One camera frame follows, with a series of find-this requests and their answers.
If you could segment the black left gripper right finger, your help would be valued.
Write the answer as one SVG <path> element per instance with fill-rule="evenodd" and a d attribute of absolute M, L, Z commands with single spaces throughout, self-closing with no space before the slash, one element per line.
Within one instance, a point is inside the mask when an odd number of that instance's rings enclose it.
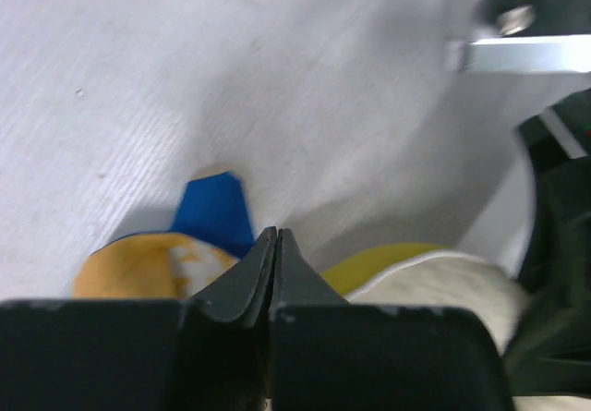
<path fill-rule="evenodd" d="M 500 356 L 463 308 L 353 305 L 279 232 L 270 306 L 276 410 L 511 410 Z"/>

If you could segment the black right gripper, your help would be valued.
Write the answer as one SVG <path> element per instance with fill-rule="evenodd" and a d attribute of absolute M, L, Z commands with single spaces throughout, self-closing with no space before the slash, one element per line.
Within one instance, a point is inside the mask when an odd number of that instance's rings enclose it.
<path fill-rule="evenodd" d="M 503 360 L 517 396 L 590 394 L 590 157 L 571 158 L 540 116 L 518 127 L 535 220 L 518 274 L 532 295 Z"/>

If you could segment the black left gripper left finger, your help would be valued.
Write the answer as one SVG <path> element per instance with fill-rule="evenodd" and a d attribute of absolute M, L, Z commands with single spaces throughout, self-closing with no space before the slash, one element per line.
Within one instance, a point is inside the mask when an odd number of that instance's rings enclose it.
<path fill-rule="evenodd" d="M 275 228 L 187 300 L 1 305 L 5 410 L 260 410 Z"/>

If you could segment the yellow pillowcase with blue lining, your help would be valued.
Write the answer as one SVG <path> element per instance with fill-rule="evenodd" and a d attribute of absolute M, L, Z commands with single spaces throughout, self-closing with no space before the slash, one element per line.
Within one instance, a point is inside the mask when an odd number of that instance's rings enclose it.
<path fill-rule="evenodd" d="M 71 295 L 186 299 L 229 271 L 254 242 L 241 179 L 209 169 L 186 184 L 169 229 L 122 236 L 90 254 Z"/>

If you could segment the cream quilted pillow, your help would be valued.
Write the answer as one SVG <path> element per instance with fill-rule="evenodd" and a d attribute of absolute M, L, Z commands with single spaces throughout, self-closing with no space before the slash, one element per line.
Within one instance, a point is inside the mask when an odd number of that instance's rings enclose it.
<path fill-rule="evenodd" d="M 321 273 L 355 303 L 457 307 L 474 312 L 505 352 L 528 295 L 497 265 L 428 243 L 363 250 Z"/>

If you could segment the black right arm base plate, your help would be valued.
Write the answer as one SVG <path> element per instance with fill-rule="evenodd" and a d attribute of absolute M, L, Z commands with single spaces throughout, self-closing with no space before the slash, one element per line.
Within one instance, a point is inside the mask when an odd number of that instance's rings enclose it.
<path fill-rule="evenodd" d="M 504 31 L 504 37 L 580 35 L 590 32 L 590 0 L 488 0 L 488 21 L 498 28 L 509 14 L 526 10 L 522 29 Z"/>

